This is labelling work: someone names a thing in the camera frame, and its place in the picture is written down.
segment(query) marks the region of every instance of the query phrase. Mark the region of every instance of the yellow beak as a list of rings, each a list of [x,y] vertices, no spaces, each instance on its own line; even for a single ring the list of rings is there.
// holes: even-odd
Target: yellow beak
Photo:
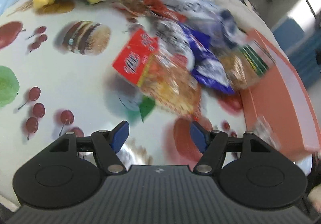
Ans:
[[[55,0],[33,0],[33,7],[39,9],[45,5],[52,5],[54,2]]]
[[[87,0],[90,4],[96,4],[98,2],[100,2],[101,0]]]

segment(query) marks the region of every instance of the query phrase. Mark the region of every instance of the blue snack bag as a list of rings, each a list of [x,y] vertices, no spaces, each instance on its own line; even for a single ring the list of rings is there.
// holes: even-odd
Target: blue snack bag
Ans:
[[[234,94],[224,67],[216,56],[201,44],[203,42],[204,45],[209,46],[209,36],[199,31],[193,33],[192,29],[182,24],[180,24],[180,27],[187,35],[188,43],[195,57],[196,65],[191,71],[192,76],[206,87],[219,90],[224,94]]]

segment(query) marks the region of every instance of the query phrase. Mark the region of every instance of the green apple print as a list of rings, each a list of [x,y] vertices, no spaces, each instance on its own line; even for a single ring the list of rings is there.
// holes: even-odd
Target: green apple print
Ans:
[[[0,66],[0,108],[10,104],[19,91],[17,77],[9,67]]]
[[[142,103],[139,105],[139,111],[144,121],[145,117],[154,109],[155,100],[153,98],[143,96]]]

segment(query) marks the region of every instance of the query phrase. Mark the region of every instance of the hamburger print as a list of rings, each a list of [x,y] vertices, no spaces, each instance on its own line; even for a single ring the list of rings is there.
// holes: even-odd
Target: hamburger print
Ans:
[[[62,45],[73,53],[95,56],[107,47],[110,33],[108,26],[93,21],[80,21],[67,31]]]

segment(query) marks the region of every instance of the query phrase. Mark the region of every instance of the table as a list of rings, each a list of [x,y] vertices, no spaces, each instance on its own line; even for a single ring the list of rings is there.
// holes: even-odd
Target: table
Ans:
[[[18,204],[12,189],[15,171],[43,148],[58,138],[61,123],[57,123],[59,112],[69,109],[75,120],[71,126],[80,127],[86,136],[100,129],[113,129],[122,120],[128,120],[126,109],[114,91],[116,71],[111,66],[122,47],[129,40],[127,20],[118,11],[103,2],[87,5],[77,0],[76,8],[64,14],[35,15],[32,9],[17,12],[7,17],[17,6],[8,9],[0,17],[0,25],[9,21],[21,21],[25,32],[9,46],[0,50],[0,65],[7,66],[15,73],[20,90],[15,100],[0,109],[0,194]],[[111,38],[105,51],[98,56],[86,56],[62,52],[54,46],[55,37],[62,27],[72,21],[90,20],[105,24],[111,29]],[[146,31],[151,30],[150,21],[138,18]],[[25,40],[40,26],[46,26],[48,40],[29,53],[27,46],[33,38]],[[44,104],[46,114],[39,120],[38,131],[27,141],[24,132],[25,121],[32,115],[30,102],[18,112],[17,107],[25,102],[31,87],[41,89],[38,101]],[[243,113],[237,116],[223,111],[217,100],[210,96],[206,102],[206,117],[213,125],[227,120],[239,136],[246,130]],[[128,140],[135,139],[136,145],[146,148],[153,156],[154,165],[170,165],[175,162],[166,156],[166,134],[176,115],[160,108],[154,109],[142,122],[130,122]],[[228,154],[225,164],[232,161]]]

